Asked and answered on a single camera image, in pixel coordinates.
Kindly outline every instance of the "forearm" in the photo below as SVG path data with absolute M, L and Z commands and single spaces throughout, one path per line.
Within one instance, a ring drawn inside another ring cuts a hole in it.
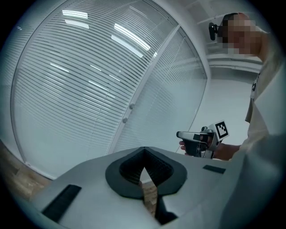
M 214 153 L 214 158 L 228 161 L 240 149 L 240 145 L 227 145 L 220 143 L 218 149 Z

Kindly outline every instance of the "wooden floor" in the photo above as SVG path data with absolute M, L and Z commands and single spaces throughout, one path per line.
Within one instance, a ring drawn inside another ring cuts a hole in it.
M 35 194 L 47 186 L 51 180 L 39 175 L 14 157 L 0 141 L 0 174 L 7 188 L 14 194 L 30 201 Z M 153 182 L 142 184 L 144 205 L 154 216 L 157 188 Z

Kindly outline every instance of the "man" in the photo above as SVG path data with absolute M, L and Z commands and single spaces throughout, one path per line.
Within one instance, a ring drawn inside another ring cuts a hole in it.
M 220 143 L 214 153 L 214 158 L 229 160 L 240 149 L 249 152 L 252 145 L 268 135 L 265 122 L 254 101 L 263 92 L 282 63 L 284 55 L 276 39 L 261 30 L 243 13 L 231 13 L 223 17 L 218 28 L 218 42 L 238 50 L 239 54 L 257 56 L 263 63 L 262 69 L 252 85 L 250 103 L 245 121 L 249 124 L 248 138 L 242 145 Z

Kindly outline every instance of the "neck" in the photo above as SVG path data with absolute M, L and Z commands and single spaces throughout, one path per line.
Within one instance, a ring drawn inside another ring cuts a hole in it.
M 257 57 L 261 59 L 262 63 L 265 62 L 269 48 L 269 37 L 265 32 L 260 32 L 260 46 L 257 49 Z

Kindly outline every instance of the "hair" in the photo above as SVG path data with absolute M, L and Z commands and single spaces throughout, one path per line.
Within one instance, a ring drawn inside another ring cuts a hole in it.
M 227 39 L 227 25 L 228 25 L 228 20 L 233 20 L 234 15 L 238 13 L 229 13 L 224 15 L 222 23 L 218 26 L 218 38 L 220 38 L 222 43 L 228 43 Z

